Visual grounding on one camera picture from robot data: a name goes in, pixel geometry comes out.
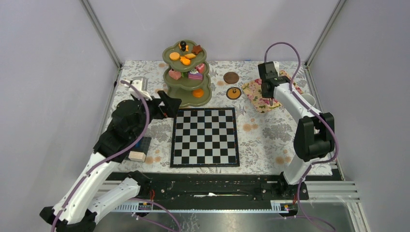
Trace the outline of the floral serving tray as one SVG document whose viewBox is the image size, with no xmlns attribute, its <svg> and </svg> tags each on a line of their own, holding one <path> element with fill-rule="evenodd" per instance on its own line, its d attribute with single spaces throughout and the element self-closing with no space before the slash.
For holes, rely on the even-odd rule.
<svg viewBox="0 0 410 232">
<path fill-rule="evenodd" d="M 261 91 L 262 80 L 260 78 L 254 79 L 250 82 L 244 83 L 241 88 L 247 98 L 250 100 L 253 107 L 258 113 L 268 113 L 276 108 L 282 106 L 277 100 L 271 101 L 262 97 Z"/>
</svg>

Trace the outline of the pink swirl roll cake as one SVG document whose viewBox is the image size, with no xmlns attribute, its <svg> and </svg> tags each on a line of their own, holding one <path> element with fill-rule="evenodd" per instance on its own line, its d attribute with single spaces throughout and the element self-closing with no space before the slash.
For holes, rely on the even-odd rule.
<svg viewBox="0 0 410 232">
<path fill-rule="evenodd" d="M 174 80 L 179 80 L 182 77 L 182 73 L 174 69 L 170 69 L 168 75 Z"/>
</svg>

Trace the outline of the green three-tier dessert stand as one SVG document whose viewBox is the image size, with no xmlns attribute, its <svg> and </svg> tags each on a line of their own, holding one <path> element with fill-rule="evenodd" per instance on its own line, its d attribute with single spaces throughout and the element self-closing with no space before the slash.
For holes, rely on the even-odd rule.
<svg viewBox="0 0 410 232">
<path fill-rule="evenodd" d="M 192 40 L 180 40 L 162 54 L 168 69 L 163 74 L 167 94 L 181 99 L 181 107 L 199 107 L 212 97 L 207 52 Z"/>
</svg>

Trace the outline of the orange round pastry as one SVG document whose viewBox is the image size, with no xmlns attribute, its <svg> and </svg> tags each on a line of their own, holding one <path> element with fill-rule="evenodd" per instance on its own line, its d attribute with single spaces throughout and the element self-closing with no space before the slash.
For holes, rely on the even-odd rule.
<svg viewBox="0 0 410 232">
<path fill-rule="evenodd" d="M 201 88 L 195 89 L 192 91 L 192 95 L 196 98 L 201 98 L 204 95 L 204 90 Z"/>
</svg>

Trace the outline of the purple cake slice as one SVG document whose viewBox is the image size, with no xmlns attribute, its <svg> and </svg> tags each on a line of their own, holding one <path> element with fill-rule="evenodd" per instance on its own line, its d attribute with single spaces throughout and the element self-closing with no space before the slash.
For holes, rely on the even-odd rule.
<svg viewBox="0 0 410 232">
<path fill-rule="evenodd" d="M 203 80 L 203 75 L 200 72 L 188 72 L 188 78 L 191 80 Z"/>
</svg>

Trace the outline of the orange smiley face coaster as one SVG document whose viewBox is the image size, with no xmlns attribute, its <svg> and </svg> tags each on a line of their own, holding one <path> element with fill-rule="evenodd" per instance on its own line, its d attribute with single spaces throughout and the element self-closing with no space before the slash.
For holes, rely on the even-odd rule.
<svg viewBox="0 0 410 232">
<path fill-rule="evenodd" d="M 236 100 L 242 95 L 241 89 L 237 87 L 230 87 L 226 91 L 226 97 L 230 100 Z"/>
</svg>

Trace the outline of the orange fish cookie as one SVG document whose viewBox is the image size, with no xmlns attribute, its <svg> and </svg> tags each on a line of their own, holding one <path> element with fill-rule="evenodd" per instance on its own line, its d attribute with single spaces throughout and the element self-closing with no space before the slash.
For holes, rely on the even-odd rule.
<svg viewBox="0 0 410 232">
<path fill-rule="evenodd" d="M 179 44 L 178 47 L 182 52 L 188 52 L 189 51 L 189 45 L 188 44 L 183 44 L 183 45 Z"/>
<path fill-rule="evenodd" d="M 186 58 L 185 56 L 180 57 L 180 62 L 185 66 L 189 66 L 191 63 L 190 59 Z"/>
</svg>

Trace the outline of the round orange biscuit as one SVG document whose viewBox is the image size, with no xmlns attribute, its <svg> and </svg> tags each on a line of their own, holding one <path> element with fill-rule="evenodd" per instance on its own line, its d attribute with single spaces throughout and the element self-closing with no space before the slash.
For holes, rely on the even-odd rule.
<svg viewBox="0 0 410 232">
<path fill-rule="evenodd" d="M 178 52 L 172 52 L 172 53 L 169 54 L 169 58 L 172 61 L 179 60 L 180 57 L 181 57 L 181 55 Z"/>
</svg>

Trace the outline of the pink cake slice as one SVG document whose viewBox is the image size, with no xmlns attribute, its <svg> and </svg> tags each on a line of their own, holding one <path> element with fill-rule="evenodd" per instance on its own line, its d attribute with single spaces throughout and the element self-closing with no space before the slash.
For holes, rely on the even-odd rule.
<svg viewBox="0 0 410 232">
<path fill-rule="evenodd" d="M 205 70 L 206 70 L 206 65 L 205 65 L 204 63 L 201 63 L 201 64 L 197 65 L 197 66 L 195 67 L 195 69 L 196 69 L 199 73 L 203 74 L 203 73 L 205 72 Z"/>
</svg>

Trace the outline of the square orange cracker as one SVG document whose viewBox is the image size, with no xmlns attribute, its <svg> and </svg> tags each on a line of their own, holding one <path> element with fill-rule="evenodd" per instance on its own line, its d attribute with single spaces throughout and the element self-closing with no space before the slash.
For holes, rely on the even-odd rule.
<svg viewBox="0 0 410 232">
<path fill-rule="evenodd" d="M 194 53 L 189 53 L 189 54 L 185 54 L 184 57 L 187 59 L 193 59 L 193 58 L 196 58 L 196 55 Z"/>
</svg>

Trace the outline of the large pink mug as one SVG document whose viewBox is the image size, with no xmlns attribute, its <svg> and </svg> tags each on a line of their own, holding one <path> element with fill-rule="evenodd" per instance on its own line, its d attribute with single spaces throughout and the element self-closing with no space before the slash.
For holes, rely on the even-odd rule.
<svg viewBox="0 0 410 232">
<path fill-rule="evenodd" d="M 312 96 L 312 95 L 310 95 L 310 94 L 307 94 L 307 93 L 304 93 L 304 94 L 302 94 L 301 95 L 311 106 L 315 106 L 315 104 L 316 104 L 316 100 L 315 100 L 315 98 Z"/>
</svg>

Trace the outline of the brown star cookie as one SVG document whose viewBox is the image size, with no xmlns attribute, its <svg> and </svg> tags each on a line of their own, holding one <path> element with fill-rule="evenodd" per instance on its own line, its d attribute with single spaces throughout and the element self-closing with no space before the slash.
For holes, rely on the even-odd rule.
<svg viewBox="0 0 410 232">
<path fill-rule="evenodd" d="M 200 45 L 195 45 L 192 47 L 191 52 L 195 55 L 198 55 L 199 53 L 201 53 L 203 51 L 202 47 Z"/>
</svg>

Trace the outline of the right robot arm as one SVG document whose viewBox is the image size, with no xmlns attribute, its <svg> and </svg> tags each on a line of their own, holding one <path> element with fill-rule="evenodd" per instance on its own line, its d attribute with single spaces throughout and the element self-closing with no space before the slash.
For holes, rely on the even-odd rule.
<svg viewBox="0 0 410 232">
<path fill-rule="evenodd" d="M 277 100 L 297 123 L 293 141 L 296 158 L 283 172 L 285 181 L 277 186 L 278 195 L 289 199 L 309 167 L 335 149 L 335 120 L 331 113 L 322 113 L 304 99 L 288 77 L 279 76 L 272 61 L 259 64 L 258 71 L 262 97 Z"/>
</svg>

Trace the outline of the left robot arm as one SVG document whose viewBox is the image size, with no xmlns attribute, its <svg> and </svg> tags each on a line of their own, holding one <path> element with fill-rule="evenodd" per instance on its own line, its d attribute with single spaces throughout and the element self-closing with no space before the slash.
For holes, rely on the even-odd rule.
<svg viewBox="0 0 410 232">
<path fill-rule="evenodd" d="M 158 91 L 150 100 L 132 97 L 123 100 L 111 114 L 107 130 L 101 134 L 93 153 L 69 192 L 54 206 L 44 207 L 40 217 L 57 232 L 92 232 L 113 209 L 128 199 L 143 199 L 150 192 L 150 178 L 140 171 L 127 174 L 119 186 L 96 197 L 107 177 L 129 155 L 154 119 L 174 118 L 181 99 Z"/>
</svg>

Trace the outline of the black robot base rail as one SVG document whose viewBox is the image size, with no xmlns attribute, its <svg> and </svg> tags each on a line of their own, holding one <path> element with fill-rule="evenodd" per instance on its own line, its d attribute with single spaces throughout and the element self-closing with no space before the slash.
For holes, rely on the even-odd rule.
<svg viewBox="0 0 410 232">
<path fill-rule="evenodd" d="M 148 189 L 132 200 L 153 200 L 168 210 L 266 211 L 272 202 L 308 200 L 306 184 L 287 186 L 281 175 L 146 173 Z"/>
</svg>

